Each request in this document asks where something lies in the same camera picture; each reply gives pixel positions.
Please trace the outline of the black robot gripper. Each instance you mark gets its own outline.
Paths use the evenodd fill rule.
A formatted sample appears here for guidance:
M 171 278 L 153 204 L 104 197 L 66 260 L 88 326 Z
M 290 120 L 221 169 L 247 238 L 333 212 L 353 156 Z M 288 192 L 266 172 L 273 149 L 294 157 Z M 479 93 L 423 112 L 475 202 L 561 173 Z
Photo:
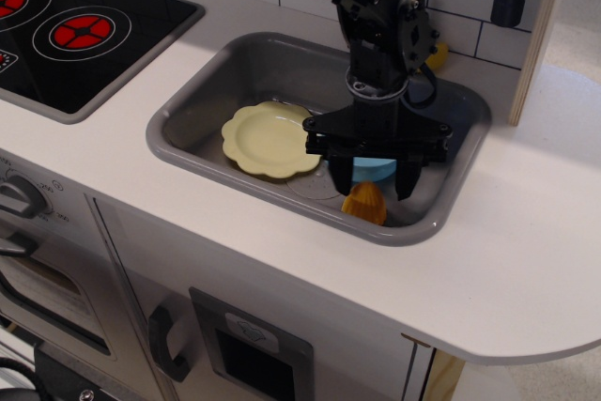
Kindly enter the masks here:
M 446 159 L 453 128 L 416 113 L 400 100 L 368 102 L 354 99 L 340 110 L 311 116 L 302 123 L 306 151 L 326 157 L 337 192 L 349 195 L 353 159 L 396 160 L 395 192 L 409 198 L 421 176 L 423 162 Z

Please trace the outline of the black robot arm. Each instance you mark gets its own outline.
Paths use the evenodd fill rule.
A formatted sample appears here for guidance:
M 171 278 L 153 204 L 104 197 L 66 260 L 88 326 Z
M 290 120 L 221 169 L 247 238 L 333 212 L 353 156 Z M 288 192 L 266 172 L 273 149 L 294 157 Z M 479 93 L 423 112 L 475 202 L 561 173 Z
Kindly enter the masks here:
M 412 194 L 423 167 L 444 162 L 452 128 L 419 115 L 437 97 L 432 90 L 413 101 L 408 91 L 415 75 L 437 87 L 426 65 L 439 36 L 429 24 L 424 0 L 331 0 L 349 49 L 346 84 L 349 106 L 311 116 L 302 123 L 307 153 L 329 163 L 336 190 L 349 194 L 357 158 L 396 162 L 395 191 Z

